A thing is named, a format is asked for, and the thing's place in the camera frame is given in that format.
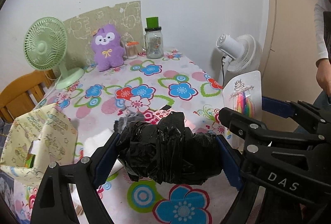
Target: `green fan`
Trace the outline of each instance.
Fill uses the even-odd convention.
[[[67,70],[64,57],[67,52],[67,32],[63,22],[56,18],[38,19],[29,28],[24,40],[24,55],[36,70],[47,71],[59,66],[61,76],[56,89],[63,89],[80,79],[84,70]]]

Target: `table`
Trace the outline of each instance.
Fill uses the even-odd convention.
[[[91,65],[79,81],[52,91],[40,106],[56,102],[71,119],[78,130],[77,162],[83,157],[85,140],[106,128],[113,129],[114,121],[124,116],[127,108],[144,113],[147,122],[156,124],[153,111],[170,105],[184,112],[195,125],[194,132],[224,134],[217,118],[223,107],[221,89],[194,62],[169,49],[161,59],[149,60],[141,53],[105,72]],[[36,188],[14,182],[14,210],[21,223],[29,223],[36,193]],[[203,185],[160,185],[148,178],[132,182],[122,168],[100,186],[98,193],[115,223],[211,224],[220,223],[237,190],[229,185],[224,173]],[[183,202],[175,204],[174,198]],[[79,220],[88,223],[85,215]]]

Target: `wooden chair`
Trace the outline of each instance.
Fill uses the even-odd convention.
[[[45,73],[34,71],[11,82],[0,93],[0,117],[8,122],[13,122],[16,117],[30,112],[35,104],[31,100],[28,91],[37,102],[40,102],[45,95],[41,83],[44,82],[46,87],[49,88],[53,82],[46,75],[51,79],[55,79],[52,70]]]

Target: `beige door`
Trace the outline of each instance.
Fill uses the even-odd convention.
[[[317,0],[276,0],[274,35],[262,78],[264,96],[283,101],[302,100],[313,103],[320,94],[321,89],[315,79],[316,2]],[[283,119],[267,112],[263,113],[263,121],[274,130],[293,131],[297,127],[291,119]]]

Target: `green lid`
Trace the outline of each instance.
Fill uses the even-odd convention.
[[[146,18],[147,28],[158,28],[158,17]]]

